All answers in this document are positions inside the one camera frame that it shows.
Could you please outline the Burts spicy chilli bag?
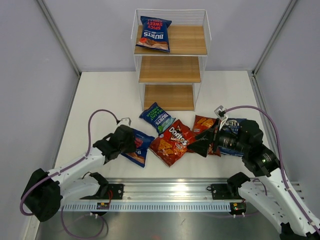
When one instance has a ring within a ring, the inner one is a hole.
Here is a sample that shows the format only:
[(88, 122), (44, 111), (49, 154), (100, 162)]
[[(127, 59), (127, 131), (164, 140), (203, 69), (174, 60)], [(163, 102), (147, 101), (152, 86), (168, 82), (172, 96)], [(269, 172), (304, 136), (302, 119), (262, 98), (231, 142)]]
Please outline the Burts spicy chilli bag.
[(146, 165), (147, 151), (151, 143), (155, 140), (155, 137), (147, 135), (137, 129), (133, 129), (136, 145), (135, 152), (121, 153), (122, 156), (129, 159), (131, 162), (144, 168)]
[(169, 53), (168, 28), (172, 21), (148, 16), (141, 16), (140, 21), (142, 32), (135, 46)]

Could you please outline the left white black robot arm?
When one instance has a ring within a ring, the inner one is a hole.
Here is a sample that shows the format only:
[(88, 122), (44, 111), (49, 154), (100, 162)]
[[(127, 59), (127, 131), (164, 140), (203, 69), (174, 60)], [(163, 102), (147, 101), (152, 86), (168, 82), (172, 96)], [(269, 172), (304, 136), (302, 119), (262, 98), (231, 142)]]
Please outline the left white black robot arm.
[(135, 151), (134, 130), (119, 125), (115, 132), (96, 141), (80, 159), (49, 171), (34, 171), (22, 194), (22, 205), (40, 222), (46, 222), (68, 203), (86, 197), (103, 199), (108, 195), (109, 182), (93, 170), (122, 153)]

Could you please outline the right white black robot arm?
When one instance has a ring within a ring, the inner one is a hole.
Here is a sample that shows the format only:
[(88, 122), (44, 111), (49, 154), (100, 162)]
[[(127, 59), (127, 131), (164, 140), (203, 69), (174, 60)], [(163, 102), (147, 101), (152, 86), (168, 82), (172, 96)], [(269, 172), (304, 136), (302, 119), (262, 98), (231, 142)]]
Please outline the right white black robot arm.
[(280, 160), (263, 144), (263, 135), (254, 120), (242, 121), (237, 134), (217, 130), (213, 125), (198, 134), (187, 148), (203, 157), (207, 156), (210, 145), (241, 152), (245, 167), (266, 186), (272, 197), (260, 193), (243, 172), (227, 180), (228, 195), (248, 200), (276, 228), (282, 240), (318, 240), (320, 220), (287, 179)]

